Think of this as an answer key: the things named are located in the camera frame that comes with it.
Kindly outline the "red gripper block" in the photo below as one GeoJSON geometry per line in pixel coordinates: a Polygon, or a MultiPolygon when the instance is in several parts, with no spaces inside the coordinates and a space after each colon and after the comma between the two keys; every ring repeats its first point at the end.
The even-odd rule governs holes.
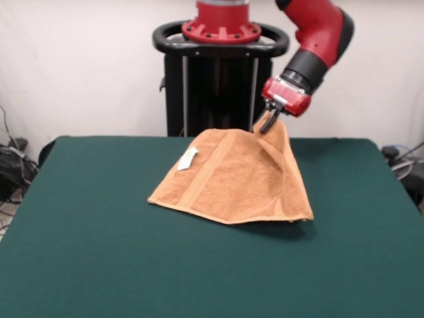
{"type": "Polygon", "coordinates": [[[311,103],[311,96],[304,89],[281,77],[272,77],[266,81],[262,97],[265,106],[256,121],[262,125],[261,134],[266,134],[272,128],[282,112],[299,117],[306,112],[311,103]]]}

